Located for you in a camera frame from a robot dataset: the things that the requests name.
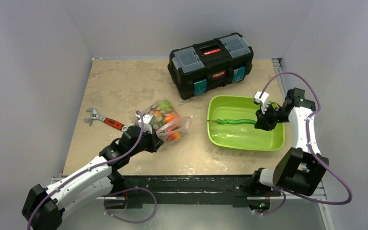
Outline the clear zip top bag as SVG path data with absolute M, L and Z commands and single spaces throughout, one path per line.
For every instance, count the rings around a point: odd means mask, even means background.
M 188 135 L 193 116 L 180 115 L 172 103 L 162 98 L 141 112 L 154 129 L 161 145 L 169 145 Z

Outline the green fake bean pod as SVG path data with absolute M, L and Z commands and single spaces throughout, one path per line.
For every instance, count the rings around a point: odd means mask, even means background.
M 214 122 L 218 125 L 240 125 L 240 124 L 251 124 L 255 125 L 257 121 L 252 119 L 209 119 L 208 122 Z

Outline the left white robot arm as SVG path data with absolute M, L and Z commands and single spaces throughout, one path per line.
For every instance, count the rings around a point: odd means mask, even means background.
M 130 126 L 120 138 L 114 139 L 76 172 L 46 187 L 35 185 L 22 208 L 22 215 L 28 222 L 27 229 L 56 230 L 67 215 L 101 196 L 122 195 L 127 201 L 128 194 L 137 190 L 148 193 L 156 201 L 149 189 L 128 188 L 118 169 L 127 165 L 134 155 L 143 151 L 157 152 L 163 144 L 155 130 Z

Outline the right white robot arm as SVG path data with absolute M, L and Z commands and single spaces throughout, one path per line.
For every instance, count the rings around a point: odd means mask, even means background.
M 292 145 L 274 170 L 255 171 L 250 181 L 250 189 L 261 195 L 270 187 L 292 191 L 296 194 L 311 196 L 316 190 L 326 169 L 319 163 L 322 157 L 315 143 L 315 132 L 312 123 L 316 105 L 305 99 L 305 91 L 299 88 L 288 90 L 282 106 L 274 108 L 269 102 L 269 94 L 257 92 L 253 101 L 260 108 L 256 111 L 256 129 L 273 130 L 276 125 L 289 122 L 292 127 Z

